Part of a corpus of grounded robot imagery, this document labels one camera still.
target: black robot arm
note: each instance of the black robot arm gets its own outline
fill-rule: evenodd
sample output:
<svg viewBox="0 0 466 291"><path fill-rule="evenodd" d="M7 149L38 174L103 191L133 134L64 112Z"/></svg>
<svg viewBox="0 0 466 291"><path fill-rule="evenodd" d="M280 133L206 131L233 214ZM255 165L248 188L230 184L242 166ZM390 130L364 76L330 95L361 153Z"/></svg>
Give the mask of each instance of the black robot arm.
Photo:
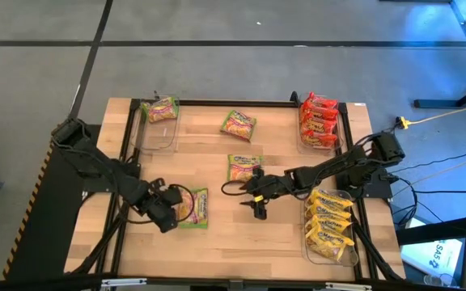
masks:
<svg viewBox="0 0 466 291"><path fill-rule="evenodd" d="M313 167L297 167L284 171L284 175L265 175L261 167L253 171L253 177L240 189L254 196L242 202L254 210L258 219L266 219L265 205L284 195L307 195L321 180L345 172L346 184L361 187L371 175L383 167L395 166L405 157L395 135L376 133L364 137L351 150Z"/></svg>
<svg viewBox="0 0 466 291"><path fill-rule="evenodd" d="M110 159L94 145L83 121L65 120L52 131L52 141L81 177L103 175L114 192L138 214L146 214L162 233L177 227L172 206L182 202L180 189L164 188L163 179L147 182L129 175L122 162Z"/></svg>

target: concrete floor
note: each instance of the concrete floor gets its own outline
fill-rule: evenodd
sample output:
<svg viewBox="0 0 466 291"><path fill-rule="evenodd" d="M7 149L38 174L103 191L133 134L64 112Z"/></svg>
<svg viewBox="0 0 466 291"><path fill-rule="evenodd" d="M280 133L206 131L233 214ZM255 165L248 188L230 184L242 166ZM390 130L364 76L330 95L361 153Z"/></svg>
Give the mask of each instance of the concrete floor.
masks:
<svg viewBox="0 0 466 291"><path fill-rule="evenodd" d="M0 39L91 40L104 0L0 0ZM377 0L115 1L105 40L465 40L447 4ZM0 48L0 279L49 132L70 109L88 48ZM181 98L287 100L316 91L368 104L373 129L418 98L457 99L466 89L466 48L101 48L80 117L101 122L109 97L153 90ZM398 131L399 167L466 152L466 112ZM404 171L415 181L459 161ZM393 185L395 190L402 188ZM466 167L417 185L466 190ZM443 220L466 217L466 194L424 194ZM394 200L412 203L410 192ZM419 207L417 215L436 221Z"/></svg>

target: wooden table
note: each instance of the wooden table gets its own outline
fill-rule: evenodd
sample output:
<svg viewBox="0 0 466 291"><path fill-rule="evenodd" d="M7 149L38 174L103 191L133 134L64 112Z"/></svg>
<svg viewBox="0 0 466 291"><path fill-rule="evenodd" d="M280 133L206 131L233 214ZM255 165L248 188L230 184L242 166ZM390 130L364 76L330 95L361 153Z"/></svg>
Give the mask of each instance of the wooden table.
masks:
<svg viewBox="0 0 466 291"><path fill-rule="evenodd" d="M111 158L120 152L130 99L111 98L105 112L98 147ZM348 103L354 141L371 132L364 103ZM282 175L285 169L312 166L330 155L305 155L297 150L297 117L293 108L239 108L257 118L252 142L220 133L232 108L182 106L176 152L140 156L141 178L163 177L167 183L209 189L207 230L176 229L161 234L152 224L126 228L119 274L188 278L243 278L262 280L354 280L354 270L331 264L309 263L302 257L300 203L284 196L271 201L268 218L253 217L249 207L239 205L249 196L225 196L220 187L227 176L228 154L264 156L267 174ZM335 189L334 178L322 188ZM78 267L101 237L109 194L94 195L80 209L66 271ZM373 243L400 276L405 276L390 208L381 199L365 199ZM142 220L133 211L130 219ZM359 241L362 274L368 277L366 255ZM110 243L104 270L110 269L114 242Z"/></svg>

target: instant noodle packet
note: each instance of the instant noodle packet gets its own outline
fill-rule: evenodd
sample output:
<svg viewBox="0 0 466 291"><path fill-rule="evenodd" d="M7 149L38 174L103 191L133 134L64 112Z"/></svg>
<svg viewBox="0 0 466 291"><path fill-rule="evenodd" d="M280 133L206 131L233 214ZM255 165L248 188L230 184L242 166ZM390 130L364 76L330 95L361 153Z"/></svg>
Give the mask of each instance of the instant noodle packet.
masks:
<svg viewBox="0 0 466 291"><path fill-rule="evenodd" d="M208 228L208 188L192 190L191 193L195 203L193 212L184 221L179 222L180 228ZM192 208L192 200L187 193L182 193L183 202L177 209L178 219L188 215Z"/></svg>
<svg viewBox="0 0 466 291"><path fill-rule="evenodd" d="M317 133L332 133L336 127L337 121L323 120L316 118L311 112L302 116L301 119L301 131L313 130Z"/></svg>
<svg viewBox="0 0 466 291"><path fill-rule="evenodd" d="M300 116L304 116L307 113L311 113L316 118L335 121L337 120L337 114L339 114L339 111L334 108L323 108L308 100L305 101L299 109Z"/></svg>
<svg viewBox="0 0 466 291"><path fill-rule="evenodd" d="M317 133L314 130L301 132L301 141L306 146L332 149L336 145L337 135Z"/></svg>
<svg viewBox="0 0 466 291"><path fill-rule="evenodd" d="M252 170L261 165L262 157L228 154L227 161L227 180L247 182L252 177Z"/></svg>
<svg viewBox="0 0 466 291"><path fill-rule="evenodd" d="M305 232L310 231L317 225L321 225L325 229L334 230L338 233L345 231L346 227L351 225L352 222L345 220L343 217L337 217L335 215L314 215L305 224Z"/></svg>
<svg viewBox="0 0 466 291"><path fill-rule="evenodd" d="M249 141L255 128L256 118L244 115L243 113L231 110L227 115L220 131L232 134L245 141Z"/></svg>
<svg viewBox="0 0 466 291"><path fill-rule="evenodd" d="M306 244L313 251L325 258L337 262L341 259L346 246L353 246L354 241L333 230L317 225L305 235Z"/></svg>
<svg viewBox="0 0 466 291"><path fill-rule="evenodd" d="M309 205L305 211L305 219L309 220L316 214L333 214L344 219L350 218L351 214L349 212L343 211L331 205L325 205L321 201L316 200L314 204Z"/></svg>
<svg viewBox="0 0 466 291"><path fill-rule="evenodd" d="M149 121L156 122L165 119L175 119L179 113L174 97L167 97L151 104L149 108Z"/></svg>
<svg viewBox="0 0 466 291"><path fill-rule="evenodd" d="M317 200L322 202L324 205L330 205L341 210L345 210L346 208L354 205L354 203L348 199L330 195L323 190L319 190L318 188L312 189L312 193L307 198L305 205L312 205Z"/></svg>
<svg viewBox="0 0 466 291"><path fill-rule="evenodd" d="M321 95L316 95L314 92L310 92L306 101L312 102L315 105L319 105L323 108L336 108L337 100L335 99L326 99Z"/></svg>

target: ramen noodle package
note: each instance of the ramen noodle package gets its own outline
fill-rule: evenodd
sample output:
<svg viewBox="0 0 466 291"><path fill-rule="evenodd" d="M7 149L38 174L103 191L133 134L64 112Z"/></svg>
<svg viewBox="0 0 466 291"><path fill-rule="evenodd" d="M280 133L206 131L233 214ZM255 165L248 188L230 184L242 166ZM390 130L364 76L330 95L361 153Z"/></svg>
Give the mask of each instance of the ramen noodle package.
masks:
<svg viewBox="0 0 466 291"><path fill-rule="evenodd" d="M229 164L227 169L227 180L247 182L252 177L252 170L261 165L262 157L229 154L227 156L227 161Z"/></svg>
<svg viewBox="0 0 466 291"><path fill-rule="evenodd" d="M232 110L227 115L220 130L245 141L249 141L251 139L252 131L255 128L255 124L256 118L251 118L245 116L243 113Z"/></svg>
<svg viewBox="0 0 466 291"><path fill-rule="evenodd" d="M187 192L181 193L183 202L177 209L177 218L181 219L188 215L192 209L192 200ZM195 203L192 214L184 221L179 222L181 228L208 228L208 188L197 189L192 191L192 197Z"/></svg>
<svg viewBox="0 0 466 291"><path fill-rule="evenodd" d="M314 130L306 130L301 133L301 141L306 146L332 149L336 145L337 135L317 133Z"/></svg>
<svg viewBox="0 0 466 291"><path fill-rule="evenodd" d="M307 198L306 205L312 205L316 201L322 202L324 205L330 205L337 209L345 210L352 206L354 203L348 199L341 198L339 196L330 195L323 190L318 188L312 189L311 195Z"/></svg>
<svg viewBox="0 0 466 291"><path fill-rule="evenodd" d="M306 101L312 102L315 105L323 108L337 108L337 100L326 99L321 95L316 95L314 92L310 92Z"/></svg>
<svg viewBox="0 0 466 291"><path fill-rule="evenodd" d="M303 103L299 109L300 116L304 116L307 113L311 113L316 118L321 118L324 120L337 120L337 114L339 111L335 108L324 108L320 105L314 104L312 101L308 100Z"/></svg>
<svg viewBox="0 0 466 291"><path fill-rule="evenodd" d="M305 211L305 219L309 220L316 214L332 214L343 217L344 219L348 219L351 216L349 212L330 205L324 205L323 202L318 200L314 201L314 204L307 207L307 210Z"/></svg>
<svg viewBox="0 0 466 291"><path fill-rule="evenodd" d="M151 104L149 108L149 121L156 122L165 119L175 119L179 108L174 97L167 97Z"/></svg>
<svg viewBox="0 0 466 291"><path fill-rule="evenodd" d="M306 244L313 251L325 258L337 262L341 260L346 246L353 246L354 241L342 234L317 225L305 235Z"/></svg>
<svg viewBox="0 0 466 291"><path fill-rule="evenodd" d="M341 234L343 231L345 231L346 227L352 224L352 222L345 220L343 217L338 217L335 215L328 215L328 214L314 215L305 224L305 232L309 232L311 229L315 228L318 224L324 227L325 229L333 230Z"/></svg>
<svg viewBox="0 0 466 291"><path fill-rule="evenodd" d="M301 118L301 132L313 130L317 133L331 134L336 127L337 122L332 120L323 120L314 117L311 112L306 113Z"/></svg>

